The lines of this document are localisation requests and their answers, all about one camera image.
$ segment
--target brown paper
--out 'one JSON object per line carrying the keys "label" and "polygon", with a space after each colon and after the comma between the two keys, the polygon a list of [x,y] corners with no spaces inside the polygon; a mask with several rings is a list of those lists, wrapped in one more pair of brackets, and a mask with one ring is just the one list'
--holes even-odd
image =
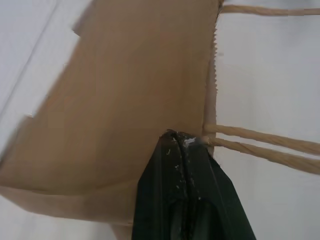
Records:
{"label": "brown paper", "polygon": [[39,214],[130,226],[159,136],[202,132],[217,11],[218,0],[98,0],[4,156],[0,194]]}
{"label": "brown paper", "polygon": [[85,8],[84,12],[82,13],[78,21],[73,26],[72,30],[78,36],[81,36],[83,34],[85,25],[89,22],[89,19],[91,18],[91,16],[95,14],[96,3],[97,3],[97,0],[91,0],[91,2]]}

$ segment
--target white debris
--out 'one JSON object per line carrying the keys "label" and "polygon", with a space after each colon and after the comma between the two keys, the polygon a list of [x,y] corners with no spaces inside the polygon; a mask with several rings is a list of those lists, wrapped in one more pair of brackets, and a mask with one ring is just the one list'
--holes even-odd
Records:
{"label": "white debris", "polygon": [[194,143],[195,141],[196,141],[195,137],[189,138],[189,139],[184,140],[183,145],[187,148],[187,147],[189,147],[189,144]]}

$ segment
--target twisted paper handle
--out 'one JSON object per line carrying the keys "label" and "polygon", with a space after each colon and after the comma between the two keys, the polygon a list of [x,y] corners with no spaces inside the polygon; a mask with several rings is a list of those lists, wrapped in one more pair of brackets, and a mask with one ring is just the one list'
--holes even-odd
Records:
{"label": "twisted paper handle", "polygon": [[306,16],[306,15],[320,15],[320,8],[310,9],[278,9],[267,8],[261,6],[246,6],[246,5],[224,5],[222,7],[222,14],[241,13],[254,14],[260,16]]}
{"label": "twisted paper handle", "polygon": [[[208,124],[204,126],[204,130],[207,134],[222,133],[229,136],[238,136],[245,139],[252,139],[268,144],[274,144],[304,153],[320,155],[320,144],[316,142],[303,141],[273,134],[261,133],[241,127]],[[225,147],[227,149],[235,150],[240,153],[264,158],[270,162],[282,164],[293,169],[320,175],[320,160],[210,136],[204,136],[202,139],[206,144],[210,146]]]}

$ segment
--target black plastic object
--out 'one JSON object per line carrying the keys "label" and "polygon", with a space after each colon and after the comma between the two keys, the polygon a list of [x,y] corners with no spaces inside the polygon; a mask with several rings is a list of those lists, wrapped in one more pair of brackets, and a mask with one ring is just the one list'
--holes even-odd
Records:
{"label": "black plastic object", "polygon": [[132,240],[255,240],[236,190],[200,138],[168,131],[138,183]]}

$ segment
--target brown paper bag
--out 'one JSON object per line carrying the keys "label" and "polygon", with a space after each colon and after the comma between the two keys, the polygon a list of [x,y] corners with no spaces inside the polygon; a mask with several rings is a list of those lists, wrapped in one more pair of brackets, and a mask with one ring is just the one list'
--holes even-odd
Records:
{"label": "brown paper bag", "polygon": [[55,87],[3,157],[0,194],[130,226],[166,129],[202,132],[218,0],[98,0]]}

